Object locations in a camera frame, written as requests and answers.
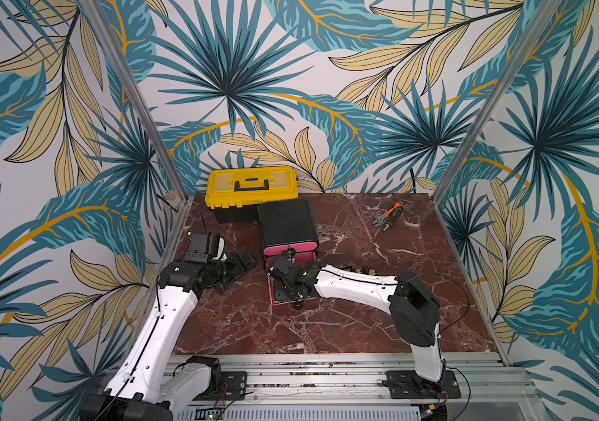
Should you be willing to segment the pink top drawer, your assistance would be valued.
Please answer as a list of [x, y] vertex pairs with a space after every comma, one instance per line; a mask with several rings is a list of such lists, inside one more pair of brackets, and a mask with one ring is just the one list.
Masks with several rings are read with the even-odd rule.
[[297, 254], [313, 253], [317, 250], [318, 247], [319, 247], [319, 243], [316, 241], [305, 241], [305, 242], [291, 243], [291, 244], [284, 243], [284, 244], [266, 247], [263, 250], [263, 253], [267, 257], [280, 255], [289, 249], [294, 250]]

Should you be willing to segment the black drawer cabinet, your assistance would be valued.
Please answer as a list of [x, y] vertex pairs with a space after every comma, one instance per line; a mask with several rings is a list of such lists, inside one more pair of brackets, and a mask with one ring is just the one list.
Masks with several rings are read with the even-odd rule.
[[258, 207], [262, 250], [279, 244], [316, 241], [320, 245], [308, 200], [295, 198]]

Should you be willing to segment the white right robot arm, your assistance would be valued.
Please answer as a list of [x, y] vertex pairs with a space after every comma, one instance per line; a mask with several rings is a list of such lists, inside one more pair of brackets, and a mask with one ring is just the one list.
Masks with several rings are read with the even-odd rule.
[[416, 377], [434, 385], [443, 380], [446, 365], [438, 339], [440, 303], [419, 275], [366, 275], [319, 261], [302, 267], [282, 255], [271, 261], [266, 273], [296, 301], [318, 296], [385, 312], [393, 319], [399, 336], [410, 345]]

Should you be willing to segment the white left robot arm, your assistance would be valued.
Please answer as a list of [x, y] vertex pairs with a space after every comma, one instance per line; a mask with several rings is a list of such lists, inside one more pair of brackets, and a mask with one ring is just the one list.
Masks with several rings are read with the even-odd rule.
[[169, 382], [164, 372], [182, 328], [203, 293], [224, 294], [257, 264], [245, 248], [227, 251], [217, 233], [190, 232], [187, 250], [157, 280], [156, 298], [129, 355], [100, 394], [85, 397], [82, 420], [172, 420], [192, 401], [217, 395], [218, 359], [192, 356]]

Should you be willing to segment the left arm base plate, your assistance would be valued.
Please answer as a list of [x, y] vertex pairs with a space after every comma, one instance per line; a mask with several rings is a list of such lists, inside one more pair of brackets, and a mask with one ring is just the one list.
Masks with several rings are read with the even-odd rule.
[[245, 371], [220, 372], [211, 375], [205, 392], [196, 396], [196, 401], [234, 401], [247, 393], [248, 373]]

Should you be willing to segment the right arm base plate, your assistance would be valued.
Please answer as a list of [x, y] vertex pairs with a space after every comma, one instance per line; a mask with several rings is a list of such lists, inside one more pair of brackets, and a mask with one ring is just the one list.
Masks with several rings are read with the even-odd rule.
[[414, 370], [387, 371], [381, 385], [389, 390], [392, 399], [431, 399], [443, 402], [445, 399], [462, 396], [455, 372], [451, 370], [445, 370], [439, 382], [423, 379]]

